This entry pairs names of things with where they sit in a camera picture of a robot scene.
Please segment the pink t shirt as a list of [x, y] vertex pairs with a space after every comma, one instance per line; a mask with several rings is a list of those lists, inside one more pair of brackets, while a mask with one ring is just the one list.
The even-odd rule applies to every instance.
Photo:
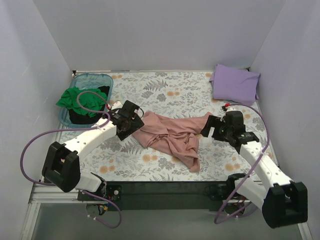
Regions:
[[198, 156], [199, 135], [208, 117], [169, 118], [148, 111], [143, 118], [144, 126], [135, 131], [133, 137], [144, 147], [152, 148], [178, 158], [192, 173], [200, 171]]

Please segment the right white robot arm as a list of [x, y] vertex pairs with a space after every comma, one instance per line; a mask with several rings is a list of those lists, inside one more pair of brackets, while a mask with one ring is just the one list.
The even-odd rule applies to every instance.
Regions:
[[[248, 173], [235, 173], [226, 180], [227, 199], [243, 196], [262, 211], [267, 225], [274, 228], [305, 223], [308, 220], [308, 190], [295, 182], [265, 153], [259, 138], [246, 130], [241, 111], [225, 107], [222, 117], [210, 115], [200, 132], [207, 137], [229, 143], [250, 165]], [[252, 172], [261, 185], [254, 182]]]

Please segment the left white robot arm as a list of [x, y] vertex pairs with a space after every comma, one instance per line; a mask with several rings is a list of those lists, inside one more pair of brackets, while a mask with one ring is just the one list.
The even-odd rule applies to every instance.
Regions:
[[126, 100], [116, 102], [96, 124], [64, 143], [54, 142], [49, 148], [42, 168], [45, 180], [65, 193], [85, 190], [95, 200], [106, 196], [104, 180], [94, 173], [81, 172], [80, 161], [106, 140], [117, 136], [121, 141], [144, 126], [138, 111], [141, 108]]

